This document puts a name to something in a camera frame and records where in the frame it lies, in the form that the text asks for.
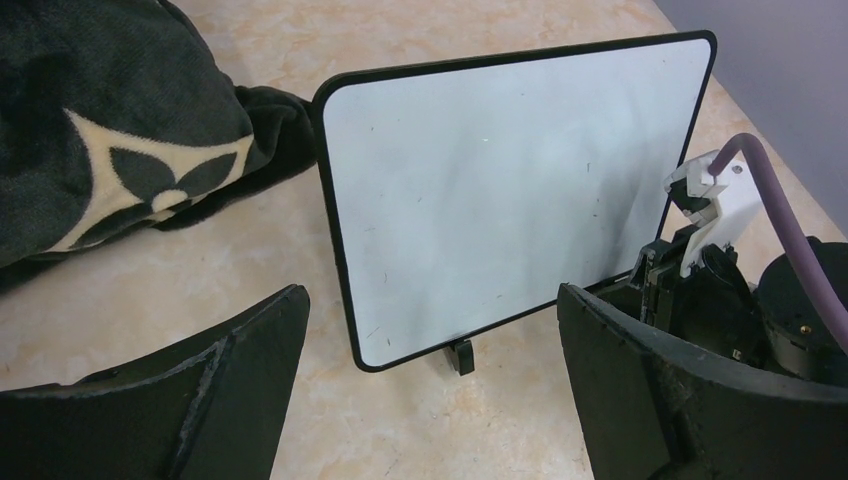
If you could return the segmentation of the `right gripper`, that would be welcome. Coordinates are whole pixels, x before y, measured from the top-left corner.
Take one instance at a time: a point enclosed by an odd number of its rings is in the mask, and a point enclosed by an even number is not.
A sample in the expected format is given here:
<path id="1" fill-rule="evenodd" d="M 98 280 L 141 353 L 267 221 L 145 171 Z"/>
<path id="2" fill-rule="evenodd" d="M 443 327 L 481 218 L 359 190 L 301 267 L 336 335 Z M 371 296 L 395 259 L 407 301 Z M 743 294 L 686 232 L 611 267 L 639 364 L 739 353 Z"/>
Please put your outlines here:
<path id="1" fill-rule="evenodd" d="M 746 365 L 807 381 L 844 381 L 847 355 L 812 306 L 787 255 L 756 284 L 741 273 L 732 246 L 709 245 L 683 276 L 695 229 L 643 247 L 629 278 L 640 293 L 634 317 Z"/>

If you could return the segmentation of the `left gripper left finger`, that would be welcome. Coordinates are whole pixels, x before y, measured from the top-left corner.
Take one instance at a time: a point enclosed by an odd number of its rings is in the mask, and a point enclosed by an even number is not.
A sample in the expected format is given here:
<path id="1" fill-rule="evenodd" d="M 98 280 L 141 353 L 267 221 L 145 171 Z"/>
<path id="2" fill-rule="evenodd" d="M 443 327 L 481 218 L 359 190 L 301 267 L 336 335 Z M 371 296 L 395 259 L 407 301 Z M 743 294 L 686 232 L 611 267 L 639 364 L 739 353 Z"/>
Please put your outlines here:
<path id="1" fill-rule="evenodd" d="M 304 346 L 291 285 L 235 317 L 70 384 L 1 395 L 5 479 L 266 479 Z"/>

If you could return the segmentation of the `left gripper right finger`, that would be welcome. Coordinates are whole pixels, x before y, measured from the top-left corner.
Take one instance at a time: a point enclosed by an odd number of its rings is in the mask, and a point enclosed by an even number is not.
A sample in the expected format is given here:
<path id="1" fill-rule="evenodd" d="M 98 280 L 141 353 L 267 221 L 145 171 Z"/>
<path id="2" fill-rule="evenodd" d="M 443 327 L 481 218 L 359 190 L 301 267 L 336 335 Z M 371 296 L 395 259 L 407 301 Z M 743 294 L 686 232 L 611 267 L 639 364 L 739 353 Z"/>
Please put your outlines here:
<path id="1" fill-rule="evenodd" d="M 759 370 L 570 284 L 557 318 L 598 479 L 843 479 L 847 391 Z"/>

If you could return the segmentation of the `white whiteboard black frame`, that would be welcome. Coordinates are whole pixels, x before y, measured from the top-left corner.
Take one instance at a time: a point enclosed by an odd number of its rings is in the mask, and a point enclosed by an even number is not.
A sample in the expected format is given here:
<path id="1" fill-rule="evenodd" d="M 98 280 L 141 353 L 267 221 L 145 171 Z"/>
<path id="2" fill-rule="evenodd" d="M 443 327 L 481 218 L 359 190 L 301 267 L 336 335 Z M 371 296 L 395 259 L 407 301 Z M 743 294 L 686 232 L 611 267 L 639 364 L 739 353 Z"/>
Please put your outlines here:
<path id="1" fill-rule="evenodd" d="M 621 278 L 656 240 L 708 30 L 345 72 L 313 101 L 355 365 L 382 372 Z"/>

